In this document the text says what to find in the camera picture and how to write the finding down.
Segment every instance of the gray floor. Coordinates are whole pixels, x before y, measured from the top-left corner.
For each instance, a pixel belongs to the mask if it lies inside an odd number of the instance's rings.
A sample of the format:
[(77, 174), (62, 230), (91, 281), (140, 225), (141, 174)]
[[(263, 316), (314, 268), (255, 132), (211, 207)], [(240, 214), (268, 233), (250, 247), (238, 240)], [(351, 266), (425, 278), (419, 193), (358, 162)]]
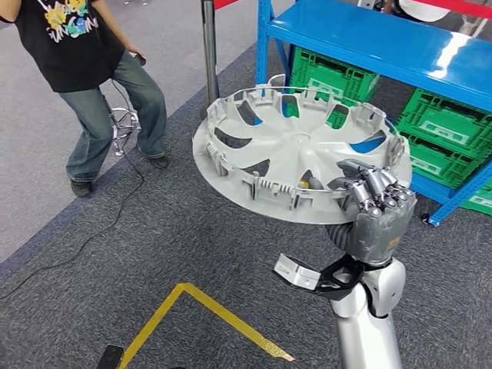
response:
[[(222, 92), (251, 86), (254, 60), (251, 48), (226, 68), (220, 75)], [(270, 71), (279, 70), (278, 59), (272, 58)], [(401, 88), (385, 81), (378, 96), (399, 95)], [(171, 117), (168, 144), (172, 164), (168, 170), (152, 169), (134, 151), (130, 155), (146, 181), (128, 201), (116, 227), (90, 242), (73, 264), (42, 272), (2, 301), (5, 329), (0, 367), (95, 367), (107, 344), (129, 344), (183, 281), (297, 360), (272, 359), (183, 296), (129, 367), (340, 367), (327, 302), (288, 288), (270, 271), (280, 252), (316, 268), (340, 253), (326, 240), (324, 228), (257, 216), (207, 185), (195, 169), (191, 143), (204, 97), (201, 90)], [(72, 204), (63, 225), (30, 244), (36, 253), (25, 265), (7, 263), (13, 269), (4, 270), (0, 293), (36, 268), (73, 255), (91, 234), (111, 224), (121, 200), (139, 183), (125, 161), (114, 166), (98, 182), (94, 196)], [(395, 252), (408, 273), (395, 311), (404, 367), (492, 367), (492, 218), (458, 210), (439, 228), (418, 219), (435, 207), (420, 198), (407, 235)]]
[[(205, 84), (200, 2), (107, 0), (129, 38), (149, 59), (146, 69), (161, 86), (171, 114)], [(275, 0), (280, 10), (291, 0)], [(257, 2), (240, 1), (217, 15), (218, 69), (257, 37)], [(0, 22), (0, 262), (5, 261), (74, 199), (65, 162), (78, 137), (73, 113), (51, 93), (24, 51), (16, 27)], [(110, 85), (109, 103), (125, 106)], [(128, 148), (133, 147), (130, 142)], [(106, 171), (118, 158), (109, 155)]]

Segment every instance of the red rope barrier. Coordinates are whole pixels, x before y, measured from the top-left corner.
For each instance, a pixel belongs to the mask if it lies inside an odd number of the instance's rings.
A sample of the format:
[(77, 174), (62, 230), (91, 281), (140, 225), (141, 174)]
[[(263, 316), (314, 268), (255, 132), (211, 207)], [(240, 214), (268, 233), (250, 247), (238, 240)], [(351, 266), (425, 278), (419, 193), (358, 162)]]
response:
[(236, 1), (237, 0), (214, 0), (214, 6), (215, 7), (215, 10), (218, 10)]
[(472, 15), (479, 18), (492, 19), (492, 8), (490, 6), (474, 4), (465, 0), (415, 0), (427, 5), (434, 5), (439, 8), (449, 9), (452, 12)]

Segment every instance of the shelf leg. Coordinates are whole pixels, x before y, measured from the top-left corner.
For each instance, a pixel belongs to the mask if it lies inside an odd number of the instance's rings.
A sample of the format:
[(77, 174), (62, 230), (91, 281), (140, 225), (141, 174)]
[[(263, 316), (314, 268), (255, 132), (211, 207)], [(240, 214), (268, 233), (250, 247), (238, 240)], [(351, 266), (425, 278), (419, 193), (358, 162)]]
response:
[(482, 188), (490, 178), (492, 178), (492, 159), (489, 160), (487, 165), (481, 168), (472, 179), (459, 188), (453, 197), (442, 204), (438, 210), (434, 211), (430, 215), (428, 222), (432, 225), (438, 226), (441, 221), (446, 219), (462, 202), (469, 198), (475, 191)]
[[(270, 21), (272, 21), (275, 19), (275, 13), (273, 12), (273, 7), (270, 6)], [(285, 54), (285, 50), (284, 49), (284, 44), (281, 42), (281, 40), (278, 39), (275, 39), (275, 43), (277, 45), (277, 50), (278, 51), (278, 56), (280, 56), (280, 60), (282, 62), (282, 66), (284, 67), (284, 71), (285, 72), (285, 81), (288, 81), (291, 72), (290, 72), (290, 67), (289, 67), (289, 61), (288, 60), (288, 56)]]
[(258, 35), (257, 40), (257, 85), (266, 83), (268, 36), (266, 26), (270, 20), (272, 2), (258, 0)]

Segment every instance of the blue metal shelf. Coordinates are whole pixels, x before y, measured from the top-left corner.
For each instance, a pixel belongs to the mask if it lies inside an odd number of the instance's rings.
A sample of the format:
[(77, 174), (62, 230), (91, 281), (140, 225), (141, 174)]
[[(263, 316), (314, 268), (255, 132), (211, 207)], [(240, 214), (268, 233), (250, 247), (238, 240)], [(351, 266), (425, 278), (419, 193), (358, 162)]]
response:
[[(278, 17), (270, 0), (258, 5), (258, 84), (266, 82), (272, 37), (492, 111), (490, 42), (337, 0), (297, 0)], [(417, 174), (412, 187), (442, 204), (429, 219), (438, 225), (490, 177), (492, 159), (457, 191)]]

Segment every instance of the graphic print on shirt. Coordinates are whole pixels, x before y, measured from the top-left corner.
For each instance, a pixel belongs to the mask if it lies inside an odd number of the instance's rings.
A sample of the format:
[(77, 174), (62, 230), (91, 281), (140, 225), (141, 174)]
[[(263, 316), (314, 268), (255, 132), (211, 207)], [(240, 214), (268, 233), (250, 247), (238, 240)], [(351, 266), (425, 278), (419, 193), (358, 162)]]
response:
[(91, 19), (87, 10), (87, 0), (61, 0), (54, 2), (54, 6), (46, 5), (47, 0), (38, 0), (46, 13), (45, 18), (48, 22), (47, 31), (49, 37), (57, 44), (65, 36), (77, 38), (99, 27), (97, 19)]

